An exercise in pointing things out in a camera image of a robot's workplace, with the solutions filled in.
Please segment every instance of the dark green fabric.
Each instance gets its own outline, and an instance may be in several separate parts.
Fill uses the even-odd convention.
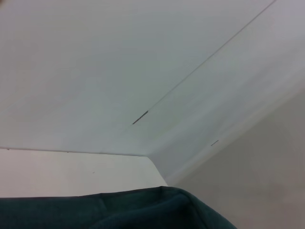
[[[190,193],[156,187],[83,197],[0,198],[1,229],[236,229]]]

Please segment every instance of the wall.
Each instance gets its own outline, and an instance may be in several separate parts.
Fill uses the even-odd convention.
[[[238,228],[305,228],[304,136],[305,91],[177,186]]]

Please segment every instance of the green cloth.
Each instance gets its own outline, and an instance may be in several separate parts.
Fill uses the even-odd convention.
[[[82,197],[0,198],[1,229],[236,229],[190,193],[155,187]]]

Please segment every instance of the white ceiling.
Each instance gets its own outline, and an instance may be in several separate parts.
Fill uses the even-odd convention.
[[[206,106],[202,96],[208,104],[227,98],[219,90],[235,83],[234,75],[223,78],[224,61],[219,69],[206,68],[197,76],[201,81],[187,78],[188,92],[176,88],[164,96],[271,1],[5,1],[0,7],[0,146],[148,154],[156,138],[187,119],[177,107],[194,113]],[[197,99],[191,102],[190,96]],[[134,130],[132,123],[160,100],[156,116]],[[164,123],[172,115],[179,117]],[[164,128],[151,131],[151,126]]]

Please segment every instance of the ceiling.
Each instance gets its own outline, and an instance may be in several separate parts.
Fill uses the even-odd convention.
[[[0,147],[149,156],[168,176],[301,64],[303,3],[271,3],[7,0]]]

